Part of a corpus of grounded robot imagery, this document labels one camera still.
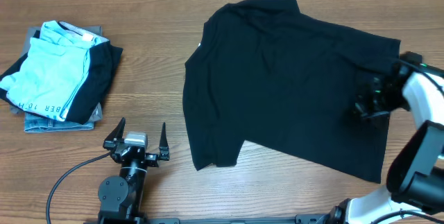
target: clothing label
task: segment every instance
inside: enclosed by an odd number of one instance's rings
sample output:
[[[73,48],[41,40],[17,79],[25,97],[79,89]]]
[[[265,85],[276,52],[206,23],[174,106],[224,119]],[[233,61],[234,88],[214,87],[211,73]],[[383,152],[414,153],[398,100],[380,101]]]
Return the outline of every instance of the clothing label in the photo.
[[[94,38],[94,36],[91,35],[91,34],[89,34],[89,33],[85,33],[85,34],[83,34],[83,36],[82,36],[82,40],[83,40],[83,41],[92,41],[93,38]]]

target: folded jeans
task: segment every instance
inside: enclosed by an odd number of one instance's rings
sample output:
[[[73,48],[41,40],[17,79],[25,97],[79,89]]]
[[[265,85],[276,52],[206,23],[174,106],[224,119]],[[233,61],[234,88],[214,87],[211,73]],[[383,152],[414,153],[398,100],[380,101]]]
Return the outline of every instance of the folded jeans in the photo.
[[[85,124],[73,123],[69,121],[61,122],[25,113],[24,131],[27,133],[93,130],[93,129],[94,129],[94,122],[87,122]]]

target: wood grain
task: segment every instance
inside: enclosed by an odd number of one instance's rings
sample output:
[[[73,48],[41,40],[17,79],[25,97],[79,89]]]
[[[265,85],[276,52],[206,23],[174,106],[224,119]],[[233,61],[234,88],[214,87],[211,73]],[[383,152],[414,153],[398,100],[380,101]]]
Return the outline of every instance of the wood grain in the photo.
[[[237,218],[328,212],[345,198],[366,195],[365,182],[306,160],[246,142],[238,164],[196,172],[182,113],[184,62],[200,42],[203,23],[226,3],[241,0],[0,0],[0,73],[17,58],[26,29],[58,19],[102,25],[124,48],[104,120],[91,132],[23,133],[23,116],[0,102],[0,223],[45,223],[46,197],[73,165],[104,153],[103,138],[126,117],[126,130],[148,133],[155,151],[163,121],[171,161],[150,169],[143,209],[150,217]],[[443,0],[298,0],[303,13],[402,40],[444,67]],[[409,113],[391,119],[384,169],[414,133]],[[70,175],[56,191],[53,223],[96,218],[96,193],[119,166],[101,160]],[[423,223],[418,218],[405,222]]]

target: black garment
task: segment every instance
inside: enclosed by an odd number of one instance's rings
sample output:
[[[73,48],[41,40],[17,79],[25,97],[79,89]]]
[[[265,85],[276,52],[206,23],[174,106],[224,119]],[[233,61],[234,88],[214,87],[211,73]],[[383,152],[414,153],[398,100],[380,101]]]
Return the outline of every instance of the black garment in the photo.
[[[389,118],[356,121],[357,88],[389,74],[399,40],[312,19],[296,0],[246,0],[205,23],[185,63],[197,170],[232,166],[244,140],[381,181]]]
[[[36,31],[33,37],[39,36],[40,32]],[[74,96],[66,121],[81,124],[88,122],[97,104],[105,98],[110,90],[122,52],[122,48],[112,46],[109,41],[89,49],[89,74]],[[18,72],[27,57],[28,53],[25,53],[5,73],[0,75],[0,80],[5,76]],[[6,90],[0,88],[0,98],[14,105],[8,100],[6,93]]]

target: light blue shirt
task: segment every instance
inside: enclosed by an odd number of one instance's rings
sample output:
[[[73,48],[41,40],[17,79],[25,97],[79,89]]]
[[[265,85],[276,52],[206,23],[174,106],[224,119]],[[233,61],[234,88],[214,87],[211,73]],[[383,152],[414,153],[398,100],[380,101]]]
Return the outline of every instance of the light blue shirt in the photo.
[[[108,39],[66,22],[44,22],[32,37],[20,70],[0,81],[6,97],[27,112],[65,121],[72,101],[88,77],[89,49]]]

